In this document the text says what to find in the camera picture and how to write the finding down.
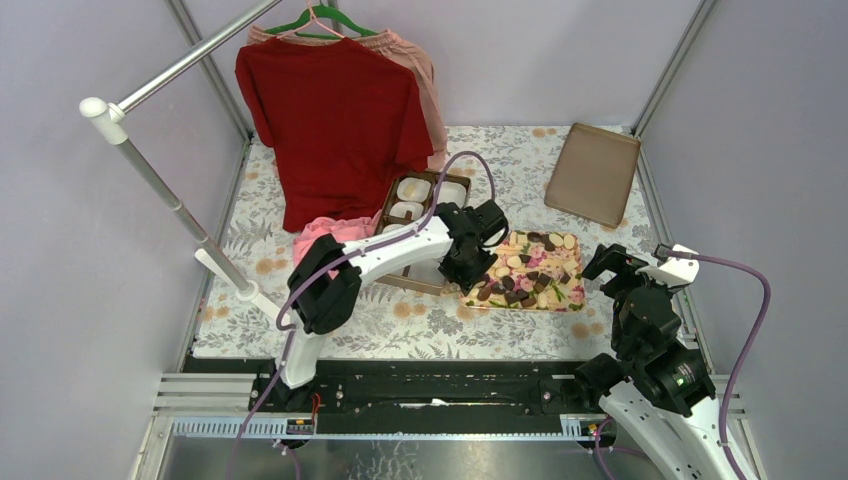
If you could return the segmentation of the gold chocolate box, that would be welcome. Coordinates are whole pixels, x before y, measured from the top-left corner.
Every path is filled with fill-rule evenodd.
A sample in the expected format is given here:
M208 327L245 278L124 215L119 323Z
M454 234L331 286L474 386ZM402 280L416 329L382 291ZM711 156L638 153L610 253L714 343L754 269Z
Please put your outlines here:
M425 216L432 205L453 202L460 207L468 203L471 179L448 173L440 192L435 195L435 184L440 177L437 171L411 172L395 180L390 187L378 217L375 234L391 232ZM437 259L425 260L404 266L378 279L378 282L412 290L423 294L440 296L448 282L438 271Z

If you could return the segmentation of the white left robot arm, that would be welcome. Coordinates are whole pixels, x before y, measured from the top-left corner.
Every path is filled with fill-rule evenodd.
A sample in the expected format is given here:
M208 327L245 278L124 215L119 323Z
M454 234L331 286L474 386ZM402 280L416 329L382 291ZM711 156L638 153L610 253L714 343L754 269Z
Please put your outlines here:
M509 233L503 210L441 203L397 230L347 243L316 240L288 280L289 296L276 324L287 338L272 376L272 398L288 411L309 401L326 335L351 317L362 288L404 267L435 261L440 275L467 293L497 259Z

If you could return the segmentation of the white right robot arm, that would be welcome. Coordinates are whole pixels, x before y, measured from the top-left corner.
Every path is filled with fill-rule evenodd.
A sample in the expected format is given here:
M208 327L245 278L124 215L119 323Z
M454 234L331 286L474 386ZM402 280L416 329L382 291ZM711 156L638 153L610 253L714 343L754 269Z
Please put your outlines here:
M656 264L618 244L596 248L583 276L613 275L601 287L613 301L613 352L578 367L567 393L583 410L600 410L607 423L624 428L667 479L755 479L756 468L728 420L733 387L770 305L770 284L747 265L679 244L660 244L653 255ZM682 320L672 307L674 295L694 282L703 262L746 272L763 291L758 316L722 391L702 352L679 338Z

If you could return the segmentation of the floral chocolate tray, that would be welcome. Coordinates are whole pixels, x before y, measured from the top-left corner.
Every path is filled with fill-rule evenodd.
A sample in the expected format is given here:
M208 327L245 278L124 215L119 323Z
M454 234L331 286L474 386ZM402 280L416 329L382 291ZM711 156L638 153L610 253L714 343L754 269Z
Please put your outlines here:
M478 309L579 312L587 294L581 250L573 233L514 231L494 250L497 259L462 305Z

